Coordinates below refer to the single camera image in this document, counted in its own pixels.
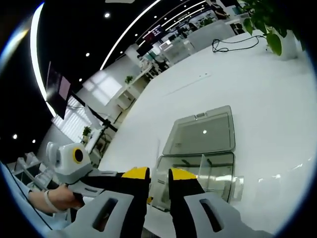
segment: curved led light strip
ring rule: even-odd
[[[38,26],[39,26],[39,20],[41,11],[43,8],[44,3],[42,3],[34,12],[32,17],[32,23],[31,23],[31,30],[30,30],[30,50],[31,50],[31,61],[32,66],[34,70],[34,75],[36,78],[36,82],[38,83],[39,89],[41,91],[43,99],[46,101],[46,90],[42,81],[41,73],[40,73],[40,67],[39,67],[39,60],[38,60],[38,51],[37,51],[37,34],[38,34]],[[56,113],[54,109],[51,107],[48,102],[46,102],[47,107],[49,108],[51,114],[53,117],[56,116]]]
[[[103,64],[100,67],[100,70],[102,70],[106,64],[106,62],[108,61],[109,57],[111,56],[112,52],[114,51],[114,49],[117,47],[117,45],[119,44],[119,42],[122,40],[122,38],[125,36],[125,34],[127,34],[127,32],[131,29],[131,27],[145,14],[147,13],[152,7],[154,7],[157,3],[159,3],[161,0],[156,0],[154,3],[152,3],[150,6],[148,6],[140,15],[138,15],[133,21],[132,23],[127,27],[127,29],[125,29],[125,31],[122,33],[122,35],[119,37],[119,39],[116,41],[116,43],[113,45],[113,47],[111,48],[109,54],[107,55],[105,61],[103,62]]]
[[[196,10],[196,11],[193,11],[193,12],[190,13],[189,15],[183,17],[183,18],[180,19],[179,21],[176,21],[174,24],[172,24],[172,25],[170,25],[169,27],[167,27],[166,30],[169,30],[170,28],[172,28],[173,26],[175,26],[176,24],[178,24],[179,22],[181,22],[181,21],[184,20],[185,18],[190,17],[191,15],[195,14],[196,12],[199,12],[200,10],[203,10],[204,8],[205,8],[205,7],[202,7],[202,8],[200,8],[200,9]]]
[[[199,2],[199,3],[197,3],[197,4],[195,4],[195,5],[192,5],[191,7],[187,8],[187,9],[185,9],[184,11],[182,11],[182,12],[178,13],[177,15],[173,16],[171,19],[169,19],[169,20],[166,21],[164,24],[162,24],[162,26],[165,26],[167,23],[169,23],[169,22],[170,22],[171,20],[173,20],[174,18],[178,17],[180,14],[182,14],[182,13],[188,11],[189,9],[191,9],[191,8],[193,8],[193,7],[196,7],[197,5],[202,4],[202,3],[204,3],[204,2],[206,2],[206,1],[201,1],[201,2]]]

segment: office desk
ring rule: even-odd
[[[139,96],[141,95],[142,91],[145,88],[144,83],[140,83],[140,79],[148,73],[152,78],[154,76],[150,73],[150,70],[154,66],[151,65],[144,71],[142,71],[136,78],[134,78],[129,84],[127,84],[125,87],[121,88],[113,97],[116,101],[116,103],[122,108],[122,109],[127,109],[132,101],[130,101],[126,96],[125,93],[128,92],[130,95],[132,95],[135,99],[138,99]]]
[[[219,47],[237,49],[254,43],[256,39]],[[215,54],[208,47],[157,76],[131,108],[99,168],[152,169],[175,120],[230,105],[234,174],[244,176],[242,200],[232,205],[246,225],[275,234],[313,179],[317,94],[305,59],[281,61],[265,46],[265,39],[260,39],[251,49]],[[171,217],[161,211],[149,212],[145,227],[162,238],[175,237]]]

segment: human arm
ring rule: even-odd
[[[75,199],[75,196],[66,185],[61,185],[48,192],[50,202],[60,211],[68,208],[80,207],[81,203]],[[38,210],[45,213],[55,213],[45,201],[44,192],[29,192],[29,202]]]

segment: monitor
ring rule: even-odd
[[[175,35],[171,35],[168,39],[169,39],[170,41],[173,41],[173,40],[175,40],[175,38],[176,38]]]
[[[70,82],[59,72],[55,71],[50,62],[46,80],[46,101],[62,119],[65,117],[69,92]]]

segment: ceiling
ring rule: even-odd
[[[125,29],[155,0],[135,0],[134,3],[105,3],[104,0],[68,0],[45,3],[41,12],[38,48],[42,78],[46,77],[49,61],[74,86],[81,84],[98,71],[113,45]],[[122,56],[128,46],[154,25],[202,0],[161,0],[145,13],[114,49],[105,67]],[[201,8],[197,6],[190,12]]]
[[[180,13],[185,9],[184,5],[190,7],[201,1],[161,0],[127,32],[105,67],[122,56],[120,52],[134,44],[149,28],[152,29],[152,25],[163,24],[165,17],[169,19]],[[49,62],[52,61],[55,69],[72,83],[74,91],[79,90],[82,83],[100,69],[125,29],[153,2],[154,0],[136,0],[132,4],[105,3],[104,0],[46,2],[40,16],[37,39],[39,66],[44,84]],[[104,17],[106,12],[110,13],[109,18]],[[38,150],[52,119],[34,77],[30,57],[30,32],[12,55],[1,80],[5,82],[0,94],[1,158],[14,161],[25,152]],[[17,134],[17,139],[12,138],[14,134]]]

